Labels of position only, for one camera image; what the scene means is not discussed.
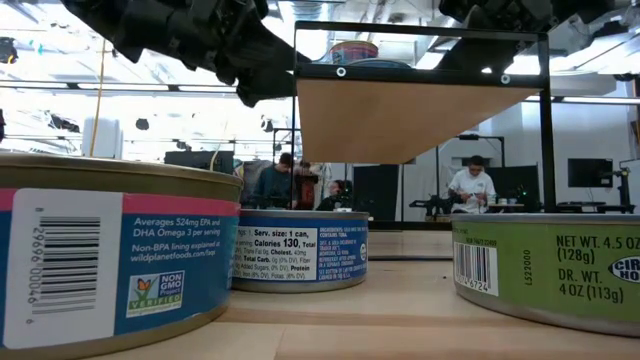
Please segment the laboratory workbench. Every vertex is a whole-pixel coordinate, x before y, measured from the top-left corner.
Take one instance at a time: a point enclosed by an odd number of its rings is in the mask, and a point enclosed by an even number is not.
[[[370,262],[333,292],[235,292],[216,322],[93,360],[636,359],[640,340],[519,320],[456,296],[450,262]]]

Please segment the container on shelf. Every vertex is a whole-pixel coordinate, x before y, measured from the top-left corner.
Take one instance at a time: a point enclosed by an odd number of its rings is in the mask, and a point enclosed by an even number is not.
[[[452,219],[460,296],[541,323],[640,337],[640,216]]]
[[[396,61],[396,60],[387,60],[387,59],[362,59],[362,60],[353,61],[348,65],[386,68],[386,69],[413,69],[409,64],[405,62]]]
[[[240,179],[15,154],[0,173],[1,359],[134,348],[226,309]]]
[[[329,50],[334,65],[348,65],[356,60],[378,57],[378,47],[366,41],[345,41]]]
[[[357,212],[242,210],[233,288],[305,293],[361,283],[368,218]]]

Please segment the wooden board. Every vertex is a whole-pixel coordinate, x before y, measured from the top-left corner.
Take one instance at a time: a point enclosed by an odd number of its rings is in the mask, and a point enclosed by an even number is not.
[[[372,262],[360,286],[236,292],[202,329],[94,360],[636,359],[640,340],[536,324],[455,295],[450,262]]]
[[[372,164],[405,163],[539,92],[316,79],[297,86],[304,158]]]

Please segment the green can label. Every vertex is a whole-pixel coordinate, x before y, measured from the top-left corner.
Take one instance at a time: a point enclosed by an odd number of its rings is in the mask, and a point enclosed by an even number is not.
[[[640,227],[453,225],[454,278],[523,307],[640,321]]]

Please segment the can label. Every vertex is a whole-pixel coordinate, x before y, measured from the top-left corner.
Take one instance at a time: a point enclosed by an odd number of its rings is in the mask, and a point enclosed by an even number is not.
[[[558,314],[640,321],[640,227],[453,224],[454,279]]]
[[[367,220],[241,217],[233,277],[327,282],[367,272]]]
[[[225,304],[238,213],[221,200],[0,189],[0,347],[108,338]]]

